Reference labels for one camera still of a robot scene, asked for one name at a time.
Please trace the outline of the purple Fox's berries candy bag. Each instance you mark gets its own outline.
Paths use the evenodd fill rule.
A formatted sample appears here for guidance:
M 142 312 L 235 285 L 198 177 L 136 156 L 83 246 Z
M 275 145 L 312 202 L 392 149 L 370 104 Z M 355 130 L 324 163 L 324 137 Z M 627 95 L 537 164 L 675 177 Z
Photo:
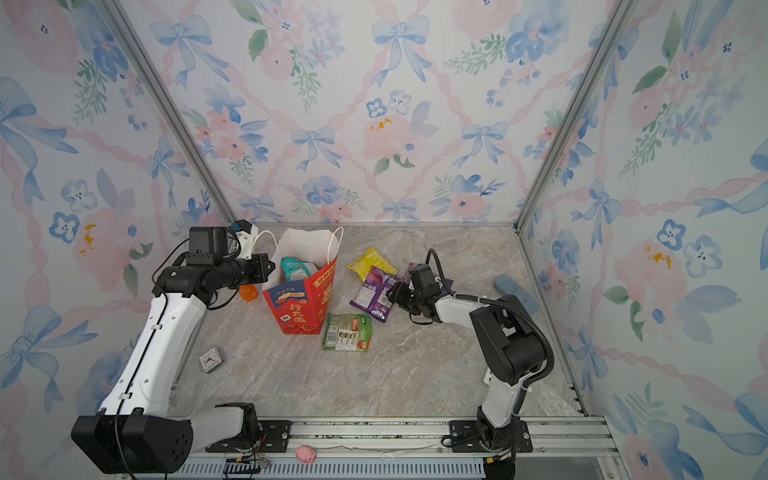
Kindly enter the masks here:
M 405 274 L 403 275 L 403 278 L 402 278 L 402 280 L 403 280 L 403 281 L 404 281 L 406 284 L 408 284 L 409 286 L 411 286 L 411 285 L 412 285 L 412 278 L 413 278 L 413 273 L 414 273 L 414 271 L 416 270 L 416 267 L 417 267 L 417 264 L 416 264 L 416 263 L 413 263 L 413 262 L 411 262 L 411 263 L 408 265 L 408 268 L 407 268 L 407 270 L 405 271 Z M 443 290 L 447 290 L 448 288 L 452 288 L 452 287 L 453 287 L 453 284 L 454 284 L 454 280 L 453 280 L 453 279 L 451 279 L 451 278 L 448 278 L 448 277 L 446 277 L 445 279 L 443 279 L 443 278 L 442 278 L 442 277 L 439 275 L 439 272 L 438 272 L 436 269 L 431 269 L 431 272 L 433 273 L 433 276 L 434 276 L 434 279 L 435 279 L 435 281 L 436 281 L 436 282 L 437 282 L 437 283 L 438 283 L 438 284 L 441 286 L 441 288 L 442 288 Z

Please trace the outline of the purple snack packet back side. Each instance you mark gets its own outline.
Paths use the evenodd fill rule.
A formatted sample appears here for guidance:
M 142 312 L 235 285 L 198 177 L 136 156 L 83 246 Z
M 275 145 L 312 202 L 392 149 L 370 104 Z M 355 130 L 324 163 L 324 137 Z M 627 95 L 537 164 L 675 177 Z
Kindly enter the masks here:
M 393 275 L 372 267 L 350 305 L 385 323 L 393 306 L 387 294 L 397 283 L 398 279 Z

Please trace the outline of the teal Fox's mint blossom bag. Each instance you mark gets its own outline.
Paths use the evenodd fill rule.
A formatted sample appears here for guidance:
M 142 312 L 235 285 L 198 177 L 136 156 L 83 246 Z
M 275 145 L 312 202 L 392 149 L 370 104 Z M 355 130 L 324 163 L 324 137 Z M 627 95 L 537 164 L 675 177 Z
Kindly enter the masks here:
M 306 280 L 319 271 L 314 263 L 306 262 L 295 257 L 282 258 L 280 266 L 285 281 Z

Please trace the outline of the yellow snack packet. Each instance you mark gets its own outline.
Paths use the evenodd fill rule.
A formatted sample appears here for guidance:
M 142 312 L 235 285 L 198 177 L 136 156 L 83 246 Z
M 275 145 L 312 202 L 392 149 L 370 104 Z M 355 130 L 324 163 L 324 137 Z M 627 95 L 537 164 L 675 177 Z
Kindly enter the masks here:
M 398 270 L 374 247 L 370 247 L 362 257 L 347 265 L 347 269 L 355 273 L 362 282 L 367 279 L 373 268 L 377 268 L 388 275 L 398 273 Z

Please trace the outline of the red paper gift bag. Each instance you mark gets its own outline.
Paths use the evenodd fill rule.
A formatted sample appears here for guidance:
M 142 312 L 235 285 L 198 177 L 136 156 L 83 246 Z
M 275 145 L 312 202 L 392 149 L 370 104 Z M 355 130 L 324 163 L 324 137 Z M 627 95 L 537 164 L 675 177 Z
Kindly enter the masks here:
M 261 285 L 261 292 L 282 333 L 322 332 L 343 236 L 342 226 L 311 231 L 289 228 L 276 240 L 276 250 L 271 256 L 275 271 Z M 306 279 L 289 280 L 282 267 L 286 258 L 311 263 L 317 271 Z

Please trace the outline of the small green snack packet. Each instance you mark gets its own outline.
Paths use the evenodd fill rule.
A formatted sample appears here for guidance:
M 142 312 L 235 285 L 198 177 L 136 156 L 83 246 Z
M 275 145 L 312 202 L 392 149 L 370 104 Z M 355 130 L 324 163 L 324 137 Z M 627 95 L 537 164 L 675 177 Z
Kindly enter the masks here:
M 322 348 L 337 352 L 367 352 L 373 320 L 365 314 L 331 314 L 325 320 Z

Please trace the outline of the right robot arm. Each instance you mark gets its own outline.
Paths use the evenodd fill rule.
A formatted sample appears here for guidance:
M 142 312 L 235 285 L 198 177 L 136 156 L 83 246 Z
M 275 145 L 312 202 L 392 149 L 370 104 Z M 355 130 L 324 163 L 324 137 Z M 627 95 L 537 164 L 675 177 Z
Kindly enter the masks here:
M 552 346 L 519 299 L 457 293 L 441 285 L 427 264 L 409 270 L 387 293 L 410 317 L 455 324 L 474 331 L 491 373 L 488 393 L 478 408 L 475 434 L 446 441 L 450 448 L 477 442 L 490 452 L 512 452 L 522 406 L 530 387 L 555 366 Z

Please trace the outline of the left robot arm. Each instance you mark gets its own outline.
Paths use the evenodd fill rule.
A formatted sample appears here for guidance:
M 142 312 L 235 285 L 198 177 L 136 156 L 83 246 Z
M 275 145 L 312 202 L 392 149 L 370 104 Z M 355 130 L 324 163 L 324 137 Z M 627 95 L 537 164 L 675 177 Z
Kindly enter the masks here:
M 221 443 L 248 451 L 261 440 L 255 408 L 232 402 L 191 418 L 168 415 L 172 386 L 211 300 L 268 280 L 264 253 L 187 265 L 179 256 L 158 275 L 145 326 L 112 391 L 71 438 L 104 474 L 170 474 L 192 453 Z

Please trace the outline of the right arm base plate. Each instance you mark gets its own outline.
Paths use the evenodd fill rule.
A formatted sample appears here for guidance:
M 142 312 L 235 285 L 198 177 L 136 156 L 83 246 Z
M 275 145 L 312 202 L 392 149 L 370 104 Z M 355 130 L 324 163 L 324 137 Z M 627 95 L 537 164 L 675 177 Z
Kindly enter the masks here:
M 449 433 L 441 440 L 453 453 L 531 453 L 533 445 L 527 423 L 514 417 L 505 427 L 495 428 L 480 420 L 451 420 Z

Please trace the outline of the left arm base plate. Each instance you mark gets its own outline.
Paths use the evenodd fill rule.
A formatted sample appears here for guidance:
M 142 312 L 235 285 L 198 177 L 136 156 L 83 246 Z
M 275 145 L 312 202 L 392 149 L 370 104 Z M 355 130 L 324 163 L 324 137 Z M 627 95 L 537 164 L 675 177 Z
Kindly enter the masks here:
M 230 439 L 207 446 L 206 453 L 286 453 L 293 423 L 289 420 L 258 420 Z

